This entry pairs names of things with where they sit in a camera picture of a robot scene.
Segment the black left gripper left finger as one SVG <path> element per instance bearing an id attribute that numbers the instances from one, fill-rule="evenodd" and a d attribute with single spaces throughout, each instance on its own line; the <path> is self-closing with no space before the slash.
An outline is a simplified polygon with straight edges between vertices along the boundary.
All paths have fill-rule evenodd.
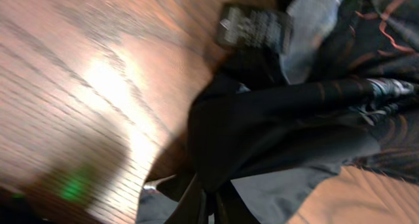
<path id="1" fill-rule="evenodd" d="M 207 195 L 194 176 L 165 224 L 208 224 Z"/>

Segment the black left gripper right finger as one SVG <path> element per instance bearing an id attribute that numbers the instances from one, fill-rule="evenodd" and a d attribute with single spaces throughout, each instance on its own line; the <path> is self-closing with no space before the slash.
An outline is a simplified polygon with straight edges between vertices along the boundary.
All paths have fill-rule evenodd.
<path id="1" fill-rule="evenodd" d="M 260 224 L 230 181 L 215 194 L 215 224 Z"/>

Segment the black orange contour-pattern shirt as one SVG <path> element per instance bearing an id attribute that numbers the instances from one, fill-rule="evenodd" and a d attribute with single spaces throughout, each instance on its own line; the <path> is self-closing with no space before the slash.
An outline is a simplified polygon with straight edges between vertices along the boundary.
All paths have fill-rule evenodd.
<path id="1" fill-rule="evenodd" d="M 418 0 L 276 3 L 223 6 L 232 53 L 189 110 L 189 166 L 143 186 L 138 223 L 165 223 L 194 176 L 208 223 L 229 181 L 260 223 L 343 166 L 418 183 Z"/>

